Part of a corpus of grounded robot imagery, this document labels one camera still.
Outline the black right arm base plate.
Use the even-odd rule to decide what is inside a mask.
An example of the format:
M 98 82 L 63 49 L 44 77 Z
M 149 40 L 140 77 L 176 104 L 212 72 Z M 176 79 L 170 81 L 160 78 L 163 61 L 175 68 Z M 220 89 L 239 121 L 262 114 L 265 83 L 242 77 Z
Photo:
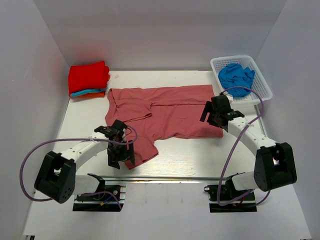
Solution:
M 239 198 L 236 201 L 224 206 L 218 204 L 218 185 L 211 184 L 203 188 L 204 192 L 208 194 L 209 211 L 210 213 L 250 213 L 257 212 L 256 198 L 253 192 Z M 226 203 L 239 196 L 247 193 L 248 190 L 236 191 L 230 184 L 222 184 L 220 190 L 220 202 Z

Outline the pink t shirt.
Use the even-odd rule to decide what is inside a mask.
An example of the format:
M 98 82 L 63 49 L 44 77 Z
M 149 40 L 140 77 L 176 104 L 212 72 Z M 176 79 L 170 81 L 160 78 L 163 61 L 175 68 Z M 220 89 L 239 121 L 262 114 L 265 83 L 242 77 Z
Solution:
M 222 129 L 201 122 L 206 102 L 214 96 L 211 85 L 159 88 L 111 88 L 107 99 L 107 125 L 120 120 L 137 131 L 135 162 L 131 170 L 158 155 L 155 141 L 168 138 L 222 138 Z

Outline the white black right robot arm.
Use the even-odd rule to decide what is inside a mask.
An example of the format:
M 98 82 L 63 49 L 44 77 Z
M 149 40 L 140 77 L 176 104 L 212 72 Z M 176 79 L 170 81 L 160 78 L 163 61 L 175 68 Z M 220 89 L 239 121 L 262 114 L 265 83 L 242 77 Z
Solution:
M 228 177 L 226 195 L 236 200 L 245 190 L 268 192 L 297 182 L 294 153 L 287 142 L 278 143 L 252 126 L 245 115 L 233 110 L 226 95 L 207 101 L 200 121 L 239 138 L 255 156 L 254 170 Z

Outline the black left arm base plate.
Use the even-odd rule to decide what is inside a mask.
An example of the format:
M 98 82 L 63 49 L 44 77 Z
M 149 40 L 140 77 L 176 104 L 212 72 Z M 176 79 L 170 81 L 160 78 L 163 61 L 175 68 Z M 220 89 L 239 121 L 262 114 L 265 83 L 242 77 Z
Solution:
M 126 198 L 126 186 L 96 174 L 78 175 L 73 192 L 74 212 L 120 212 Z

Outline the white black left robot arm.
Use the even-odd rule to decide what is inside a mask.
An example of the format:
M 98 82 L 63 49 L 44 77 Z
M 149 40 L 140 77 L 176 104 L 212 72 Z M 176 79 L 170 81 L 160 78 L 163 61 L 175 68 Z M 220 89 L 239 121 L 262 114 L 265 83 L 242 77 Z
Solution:
M 111 126 L 99 126 L 88 138 L 78 138 L 75 146 L 62 152 L 50 151 L 43 159 L 34 187 L 59 204 L 72 195 L 85 195 L 99 200 L 105 196 L 104 180 L 95 174 L 77 175 L 82 165 L 101 152 L 107 153 L 109 167 L 135 163 L 134 142 L 127 140 L 130 126 L 115 120 Z

